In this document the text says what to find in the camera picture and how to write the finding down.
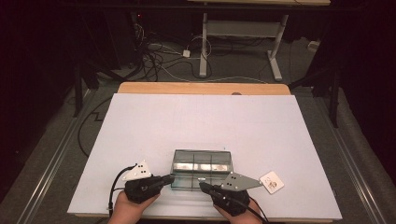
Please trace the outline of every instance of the gray carpet floor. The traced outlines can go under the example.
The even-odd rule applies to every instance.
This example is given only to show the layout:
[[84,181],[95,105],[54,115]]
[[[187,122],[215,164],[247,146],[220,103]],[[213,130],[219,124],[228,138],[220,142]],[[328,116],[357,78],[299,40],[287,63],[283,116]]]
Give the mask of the gray carpet floor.
[[[283,76],[281,83],[289,84],[304,76],[314,57],[314,53],[306,49],[307,44],[308,41],[305,39],[292,44],[281,44],[276,57]],[[170,49],[164,50],[182,51],[178,45],[172,43],[165,45]],[[249,83],[256,83],[259,80],[275,83],[264,54],[264,51],[270,49],[271,46],[272,41],[267,39],[258,46],[244,46],[232,52],[227,47],[216,48],[214,45],[208,59],[211,65],[209,80]],[[177,57],[169,54],[162,54],[162,56],[167,60]],[[182,79],[207,81],[191,75],[191,67],[194,74],[198,74],[199,61],[183,61],[188,61],[192,65],[179,63],[167,68],[166,71],[162,70],[159,73],[159,81],[183,81]],[[125,68],[116,72],[126,74],[128,71],[129,69]],[[106,98],[117,92],[120,85],[120,83],[108,80],[104,75],[98,76],[100,88],[97,91],[85,91],[83,111],[78,118],[73,118],[74,93],[70,92],[64,100],[64,106],[48,123],[45,134],[0,205],[0,223],[17,223],[21,215],[23,216],[20,223],[106,223],[105,219],[99,217],[75,217],[66,213],[87,161],[87,157],[78,146],[78,128],[83,119],[88,116],[81,126],[80,143],[89,154],[101,128],[101,119],[106,115],[109,101],[95,110],[98,112],[98,118],[90,113]],[[343,219],[335,223],[392,223],[396,218],[396,190],[362,135],[359,124],[349,111],[347,99],[342,90],[338,129],[332,127],[326,115],[328,99],[314,98],[310,91],[310,88],[299,87],[292,90],[292,94],[297,98],[306,126],[340,207]],[[58,165],[49,169],[49,164],[52,163]],[[40,195],[40,197],[35,200],[35,195]],[[367,195],[373,199],[368,200],[368,203],[365,200]],[[34,209],[24,210],[26,205],[32,202],[36,203],[36,206],[33,206]]]

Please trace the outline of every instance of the white tabletop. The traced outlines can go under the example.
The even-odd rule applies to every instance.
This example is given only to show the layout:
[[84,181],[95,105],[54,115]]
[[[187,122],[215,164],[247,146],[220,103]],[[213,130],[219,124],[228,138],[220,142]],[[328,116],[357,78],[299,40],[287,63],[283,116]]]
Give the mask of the white tabletop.
[[[342,218],[291,95],[115,94],[68,213],[106,215],[120,170],[146,160],[168,175],[175,149],[231,151],[233,170],[252,178],[275,171],[283,189],[248,191],[270,221]],[[221,219],[208,195],[170,186],[144,217]]]

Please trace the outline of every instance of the table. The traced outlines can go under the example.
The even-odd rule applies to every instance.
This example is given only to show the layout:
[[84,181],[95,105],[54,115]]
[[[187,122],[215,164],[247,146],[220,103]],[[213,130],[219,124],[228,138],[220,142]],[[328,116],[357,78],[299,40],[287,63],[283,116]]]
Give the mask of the table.
[[[120,170],[146,160],[152,173],[167,175],[175,149],[226,149],[234,171],[254,178],[275,171],[285,183],[279,192],[248,191],[272,222],[342,218],[287,86],[234,83],[121,84],[68,213],[106,216]],[[223,220],[208,195],[170,186],[143,217]]]
[[[222,4],[261,4],[261,5],[285,5],[285,6],[328,6],[330,0],[190,0],[193,2],[222,3]],[[256,22],[256,21],[210,21],[207,13],[204,13],[202,31],[202,53],[200,61],[200,77],[206,77],[208,35],[233,35],[252,37],[274,37],[275,42],[272,50],[267,51],[267,56],[276,81],[282,80],[282,75],[276,61],[277,50],[282,40],[283,32],[289,15],[283,15],[280,22]]]

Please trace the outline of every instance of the person's left hand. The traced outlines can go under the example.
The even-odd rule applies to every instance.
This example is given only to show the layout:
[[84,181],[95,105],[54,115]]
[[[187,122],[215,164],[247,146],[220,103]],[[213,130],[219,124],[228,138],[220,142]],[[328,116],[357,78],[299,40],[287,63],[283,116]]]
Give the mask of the person's left hand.
[[108,221],[109,224],[135,224],[143,214],[146,208],[148,208],[160,194],[149,198],[141,204],[133,203],[128,200],[124,191],[119,193],[114,207],[113,215]]

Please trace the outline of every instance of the person's right hand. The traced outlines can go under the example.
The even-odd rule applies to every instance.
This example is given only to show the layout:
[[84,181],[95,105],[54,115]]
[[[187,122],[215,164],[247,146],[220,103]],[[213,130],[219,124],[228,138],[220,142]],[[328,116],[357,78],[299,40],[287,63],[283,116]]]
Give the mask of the person's right hand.
[[[213,204],[213,206],[219,211],[220,214],[222,214],[225,218],[227,218],[231,224],[259,224],[262,223],[262,221],[256,217],[253,213],[251,213],[249,210],[247,210],[245,213],[232,217],[229,213],[224,211],[222,208],[218,207],[217,205]],[[248,205],[251,209],[257,212],[257,214],[260,213],[260,208],[259,206],[254,203],[250,199],[250,203]]]

